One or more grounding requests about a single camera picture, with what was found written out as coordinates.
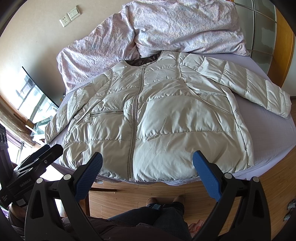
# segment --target quilted jacket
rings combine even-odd
[[[276,115],[289,115],[289,95],[248,69],[162,51],[141,66],[121,61],[77,89],[46,127],[46,141],[70,123],[62,164],[76,169],[100,152],[100,175],[119,180],[196,177],[196,150],[233,173],[253,166],[254,156],[232,91]]]

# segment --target bed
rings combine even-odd
[[[239,64],[269,80],[263,70],[250,57],[230,53],[209,54],[205,56],[235,62],[236,64]],[[72,94],[73,91],[66,95],[60,107],[67,103]],[[284,119],[267,111],[263,107],[238,96],[237,94],[235,94],[235,97],[238,102],[241,115],[252,137],[255,165],[246,170],[234,173],[234,176],[240,179],[249,180],[253,176],[261,176],[264,174],[282,160],[291,151],[291,149],[293,149],[296,145],[296,128],[291,115],[289,115],[287,119]],[[51,141],[50,146],[61,144],[66,133],[67,128],[65,128],[55,139],[53,139],[53,141]],[[65,174],[73,172],[73,170],[59,164],[60,161],[58,159],[55,161],[54,167],[61,173]],[[118,181],[105,178],[103,176],[98,176],[98,178],[113,182]],[[177,182],[168,181],[166,183],[169,185],[181,185],[197,181],[198,179],[199,178],[191,178]]]

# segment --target brown shoe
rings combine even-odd
[[[185,204],[185,198],[181,195],[177,196],[174,198],[173,202],[180,202],[182,203],[183,205]]]
[[[151,197],[147,200],[146,206],[148,206],[148,204],[150,203],[157,203],[157,199],[155,197]]]

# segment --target jeans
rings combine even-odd
[[[183,241],[190,241],[192,238],[183,215],[184,205],[182,203],[173,202],[165,205],[151,203],[147,207],[133,209],[108,220],[114,220],[130,226],[136,226],[140,223],[148,224]]]

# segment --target blue gripper pad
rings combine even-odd
[[[219,202],[222,196],[220,182],[208,166],[206,158],[200,151],[196,151],[193,153],[192,162],[209,196]]]
[[[75,185],[74,197],[77,202],[86,198],[91,186],[93,185],[98,173],[103,166],[103,157],[101,153],[93,155],[89,162],[85,165],[88,165],[88,167],[80,176]]]

